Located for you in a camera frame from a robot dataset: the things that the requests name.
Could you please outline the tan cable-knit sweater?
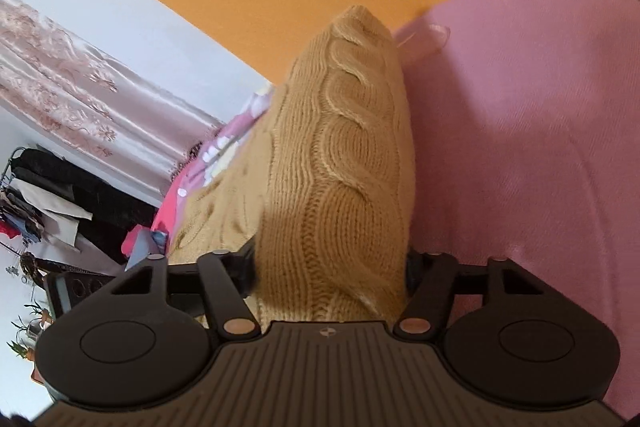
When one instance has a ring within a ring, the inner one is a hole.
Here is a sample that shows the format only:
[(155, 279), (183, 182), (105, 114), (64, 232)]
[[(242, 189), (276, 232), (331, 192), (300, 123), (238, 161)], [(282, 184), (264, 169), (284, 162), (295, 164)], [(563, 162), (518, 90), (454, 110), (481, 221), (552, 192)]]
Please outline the tan cable-knit sweater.
[(189, 196), (168, 259), (253, 243), (260, 324), (390, 323), (407, 301), (415, 197), (397, 46), (354, 6), (308, 43), (231, 164)]

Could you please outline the red pink clothes pile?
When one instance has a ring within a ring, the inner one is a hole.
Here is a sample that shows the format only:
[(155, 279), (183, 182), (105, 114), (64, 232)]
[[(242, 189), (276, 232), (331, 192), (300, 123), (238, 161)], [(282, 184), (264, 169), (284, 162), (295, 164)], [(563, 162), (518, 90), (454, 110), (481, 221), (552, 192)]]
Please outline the red pink clothes pile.
[(165, 256), (168, 235), (137, 225), (122, 242), (122, 254), (127, 258), (128, 271), (149, 256)]

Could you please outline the dark hanging clothes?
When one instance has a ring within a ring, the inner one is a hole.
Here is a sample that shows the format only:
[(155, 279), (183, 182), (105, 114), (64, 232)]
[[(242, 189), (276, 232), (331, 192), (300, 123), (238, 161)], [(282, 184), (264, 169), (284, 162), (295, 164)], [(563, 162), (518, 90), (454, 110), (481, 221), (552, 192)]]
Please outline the dark hanging clothes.
[(43, 214), (46, 239), (32, 247), (42, 260), (115, 274), (127, 258), (122, 242), (150, 225), (155, 208), (47, 150), (26, 148), (12, 162), (11, 183)]

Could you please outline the black clothes rack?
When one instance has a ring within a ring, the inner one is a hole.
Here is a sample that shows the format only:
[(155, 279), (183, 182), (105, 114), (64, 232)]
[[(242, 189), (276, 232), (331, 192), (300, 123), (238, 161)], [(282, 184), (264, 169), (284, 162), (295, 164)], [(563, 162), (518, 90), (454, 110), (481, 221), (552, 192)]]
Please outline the black clothes rack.
[(1, 169), (1, 249), (14, 258), (8, 269), (10, 275), (23, 284), (45, 291), (51, 262), (39, 259), (32, 252), (32, 247), (41, 245), (46, 239), (43, 214), (11, 186), (15, 180), (12, 162), (25, 150), (24, 146), (14, 148)]

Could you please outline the potted green plant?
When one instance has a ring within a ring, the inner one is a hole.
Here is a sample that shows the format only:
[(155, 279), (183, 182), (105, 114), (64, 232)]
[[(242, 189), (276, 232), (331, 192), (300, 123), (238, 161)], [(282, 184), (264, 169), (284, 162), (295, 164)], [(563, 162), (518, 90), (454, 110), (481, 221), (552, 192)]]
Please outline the potted green plant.
[(38, 268), (38, 259), (28, 251), (20, 254), (20, 270), (24, 283), (32, 283), (32, 297), (24, 304), (27, 317), (19, 315), (11, 325), (15, 329), (13, 340), (6, 344), (14, 352), (14, 355), (22, 360), (32, 363), (30, 379), (37, 384), (44, 385), (36, 364), (36, 344), (42, 333), (53, 323), (47, 299), (36, 296), (36, 291), (44, 291), (43, 272)]

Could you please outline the pink printed bed sheet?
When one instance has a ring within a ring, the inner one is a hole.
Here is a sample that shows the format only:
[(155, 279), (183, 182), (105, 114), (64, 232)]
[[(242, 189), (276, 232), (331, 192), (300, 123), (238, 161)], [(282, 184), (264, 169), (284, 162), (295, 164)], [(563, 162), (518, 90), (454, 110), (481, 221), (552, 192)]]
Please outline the pink printed bed sheet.
[(450, 0), (397, 34), (409, 249), (506, 257), (613, 329), (639, 410), (639, 5)]

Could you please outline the pink floral curtain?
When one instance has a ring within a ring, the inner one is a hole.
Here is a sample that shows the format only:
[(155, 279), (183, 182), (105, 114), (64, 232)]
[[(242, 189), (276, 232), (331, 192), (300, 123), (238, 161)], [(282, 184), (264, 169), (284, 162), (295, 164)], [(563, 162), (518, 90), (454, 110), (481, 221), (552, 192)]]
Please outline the pink floral curtain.
[(22, 0), (1, 0), (1, 105), (154, 199), (222, 126)]

